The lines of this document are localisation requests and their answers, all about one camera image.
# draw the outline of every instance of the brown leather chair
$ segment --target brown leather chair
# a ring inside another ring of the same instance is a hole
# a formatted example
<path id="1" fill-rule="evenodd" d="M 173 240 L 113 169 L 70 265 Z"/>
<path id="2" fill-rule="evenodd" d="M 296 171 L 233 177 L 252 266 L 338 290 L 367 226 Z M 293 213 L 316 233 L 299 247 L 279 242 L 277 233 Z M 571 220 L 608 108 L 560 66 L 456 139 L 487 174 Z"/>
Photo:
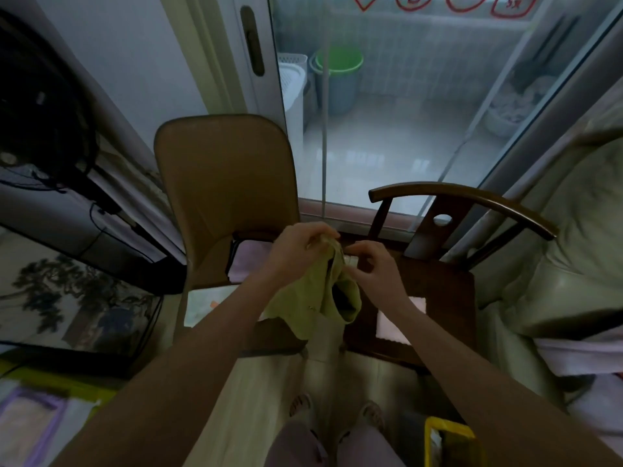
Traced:
<path id="1" fill-rule="evenodd" d="M 425 297 L 426 314 L 472 349 L 476 349 L 476 309 L 473 276 L 469 269 L 508 243 L 523 229 L 530 229 L 546 240 L 554 239 L 558 233 L 556 226 L 519 203 L 463 185 L 411 182 L 375 188 L 368 195 L 372 203 L 382 202 L 368 234 L 370 240 L 378 240 L 394 198 L 436 196 L 413 236 L 418 258 L 406 257 L 399 251 L 390 253 L 396 259 L 409 296 Z M 517 223 L 488 242 L 460 266 L 439 261 L 441 246 L 474 204 L 498 211 Z M 440 215 L 449 215 L 451 220 L 435 220 Z M 359 268 L 366 271 L 369 266 L 366 259 L 359 259 Z M 376 337 L 377 315 L 377 308 L 363 294 L 361 313 L 344 330 L 343 348 L 425 373 L 424 364 L 410 345 Z"/>
<path id="2" fill-rule="evenodd" d="M 188 271 L 174 340 L 184 327 L 190 290 L 229 284 L 234 237 L 274 240 L 299 221 L 292 150 L 261 116 L 185 117 L 163 124 L 154 151 L 184 239 Z M 255 325 L 242 355 L 298 353 L 306 345 L 280 318 Z"/>

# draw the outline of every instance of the white plastic lid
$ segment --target white plastic lid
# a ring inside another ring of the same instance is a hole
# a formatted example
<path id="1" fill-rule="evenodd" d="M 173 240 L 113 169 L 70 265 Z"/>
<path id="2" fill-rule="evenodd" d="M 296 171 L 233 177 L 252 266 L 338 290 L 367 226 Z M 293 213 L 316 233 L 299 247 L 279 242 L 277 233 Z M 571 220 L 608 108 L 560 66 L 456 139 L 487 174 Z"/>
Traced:
<path id="1" fill-rule="evenodd" d="M 279 78 L 281 80 L 281 95 L 284 99 L 284 110 L 291 109 L 294 101 L 299 97 L 305 86 L 305 70 L 298 65 L 279 62 Z"/>

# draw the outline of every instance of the yellow-green cloth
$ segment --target yellow-green cloth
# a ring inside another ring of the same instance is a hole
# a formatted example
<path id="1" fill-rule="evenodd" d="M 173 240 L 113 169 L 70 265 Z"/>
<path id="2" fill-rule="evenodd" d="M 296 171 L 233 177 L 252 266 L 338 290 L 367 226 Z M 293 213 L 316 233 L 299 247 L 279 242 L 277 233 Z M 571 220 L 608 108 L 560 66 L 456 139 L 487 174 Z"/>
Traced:
<path id="1" fill-rule="evenodd" d="M 296 282 L 279 290 L 264 310 L 282 318 L 296 337 L 306 341 L 316 327 L 318 313 L 343 324 L 353 322 L 361 309 L 359 286 L 344 271 L 344 252 L 335 239 Z"/>

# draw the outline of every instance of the chinese character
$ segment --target chinese character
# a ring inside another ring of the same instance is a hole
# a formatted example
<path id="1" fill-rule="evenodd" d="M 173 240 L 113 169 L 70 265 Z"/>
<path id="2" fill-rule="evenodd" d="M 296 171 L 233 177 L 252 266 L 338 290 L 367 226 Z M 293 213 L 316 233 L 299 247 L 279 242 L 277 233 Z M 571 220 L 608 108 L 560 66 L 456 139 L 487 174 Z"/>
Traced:
<path id="1" fill-rule="evenodd" d="M 507 8 L 513 8 L 515 10 L 518 10 L 519 9 L 519 5 L 521 5 L 522 1 L 523 0 L 508 0 Z"/>

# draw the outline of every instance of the hand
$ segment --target hand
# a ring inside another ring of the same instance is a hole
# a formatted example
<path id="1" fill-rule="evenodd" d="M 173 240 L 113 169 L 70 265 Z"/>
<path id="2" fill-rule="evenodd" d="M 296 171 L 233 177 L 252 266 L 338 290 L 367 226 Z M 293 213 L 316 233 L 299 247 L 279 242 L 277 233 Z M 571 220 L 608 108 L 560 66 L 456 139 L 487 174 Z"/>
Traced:
<path id="1" fill-rule="evenodd" d="M 328 244 L 320 241 L 323 234 L 339 238 L 339 233 L 323 222 L 297 223 L 286 227 L 273 244 L 260 272 L 277 289 L 298 280 L 327 249 Z"/>
<path id="2" fill-rule="evenodd" d="M 374 266 L 370 273 L 351 266 L 344 267 L 344 271 L 361 286 L 374 306 L 387 313 L 404 307 L 405 304 L 412 305 L 402 284 L 396 261 L 383 244 L 359 241 L 344 251 L 359 256 L 360 260 L 367 258 Z"/>

